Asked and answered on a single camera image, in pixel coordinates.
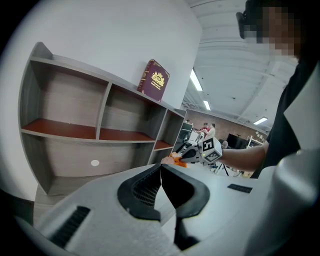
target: white wall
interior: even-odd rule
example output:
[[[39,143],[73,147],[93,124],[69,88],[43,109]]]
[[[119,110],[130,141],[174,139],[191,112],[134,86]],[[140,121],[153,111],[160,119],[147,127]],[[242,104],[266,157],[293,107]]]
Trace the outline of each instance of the white wall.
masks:
[[[29,54],[38,41],[69,57],[138,84],[150,59],[170,79],[163,101],[179,108],[202,28],[183,0],[68,0],[41,2],[11,38],[0,66],[2,189],[34,200],[37,183],[18,128],[18,96]]]

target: white hole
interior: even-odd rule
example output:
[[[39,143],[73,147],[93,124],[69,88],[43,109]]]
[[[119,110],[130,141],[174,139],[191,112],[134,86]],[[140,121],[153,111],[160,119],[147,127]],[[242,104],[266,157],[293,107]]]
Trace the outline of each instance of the white hole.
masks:
[[[98,160],[92,160],[91,161],[91,165],[92,166],[98,166],[100,164],[100,162]]]

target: book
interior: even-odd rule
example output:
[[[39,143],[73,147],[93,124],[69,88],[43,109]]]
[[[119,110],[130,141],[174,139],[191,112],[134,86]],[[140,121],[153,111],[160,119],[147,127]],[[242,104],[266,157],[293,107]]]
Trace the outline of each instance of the book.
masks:
[[[158,62],[151,59],[145,67],[137,90],[160,102],[169,77],[169,73]]]

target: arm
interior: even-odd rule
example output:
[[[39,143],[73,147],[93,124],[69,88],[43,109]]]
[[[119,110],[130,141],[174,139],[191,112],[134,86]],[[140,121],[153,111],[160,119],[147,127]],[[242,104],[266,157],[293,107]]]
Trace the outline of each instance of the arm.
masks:
[[[268,147],[269,142],[265,141],[262,146],[246,149],[224,149],[222,157],[218,161],[240,171],[254,172],[262,165]]]

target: gold emblem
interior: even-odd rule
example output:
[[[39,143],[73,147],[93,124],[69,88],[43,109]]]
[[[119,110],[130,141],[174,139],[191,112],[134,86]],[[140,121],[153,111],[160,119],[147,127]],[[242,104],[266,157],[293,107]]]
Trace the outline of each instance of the gold emblem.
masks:
[[[154,72],[151,76],[152,80],[155,81],[158,85],[164,86],[165,79],[162,77],[161,73]]]

